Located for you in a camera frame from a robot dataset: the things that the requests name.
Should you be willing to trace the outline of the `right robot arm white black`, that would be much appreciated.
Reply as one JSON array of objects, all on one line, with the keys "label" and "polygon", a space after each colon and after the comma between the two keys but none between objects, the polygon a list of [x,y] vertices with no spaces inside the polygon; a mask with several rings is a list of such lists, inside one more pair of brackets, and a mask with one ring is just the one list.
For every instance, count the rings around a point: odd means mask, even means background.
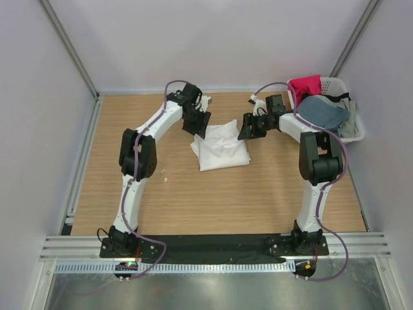
[{"label": "right robot arm white black", "polygon": [[323,247],[323,213],[333,182],[344,171],[342,144],[336,136],[305,123],[287,110],[280,95],[260,100],[253,94],[249,101],[252,113],[243,114],[239,140],[264,138],[278,130],[299,142],[299,173],[304,180],[301,210],[289,237],[269,240],[272,254],[312,255]]}]

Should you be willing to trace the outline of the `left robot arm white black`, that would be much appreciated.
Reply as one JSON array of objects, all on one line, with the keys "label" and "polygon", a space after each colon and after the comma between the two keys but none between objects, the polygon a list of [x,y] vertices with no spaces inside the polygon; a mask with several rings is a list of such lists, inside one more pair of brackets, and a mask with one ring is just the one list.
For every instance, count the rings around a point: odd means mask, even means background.
[{"label": "left robot arm white black", "polygon": [[148,121],[136,129],[125,129],[119,153],[122,193],[116,218],[101,242],[100,257],[131,257],[137,253],[138,214],[146,183],[157,167],[157,143],[178,121],[183,130],[205,138],[212,98],[195,85],[185,82],[183,89],[164,90],[163,103]]}]

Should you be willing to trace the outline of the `white t shirt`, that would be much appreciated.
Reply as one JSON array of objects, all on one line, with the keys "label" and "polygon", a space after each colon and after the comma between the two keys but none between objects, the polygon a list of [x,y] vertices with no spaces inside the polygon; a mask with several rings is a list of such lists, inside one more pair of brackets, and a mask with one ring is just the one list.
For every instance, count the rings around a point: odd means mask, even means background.
[{"label": "white t shirt", "polygon": [[195,135],[190,147],[198,158],[199,171],[249,165],[247,146],[238,135],[236,119],[224,125],[208,125],[204,139]]}]

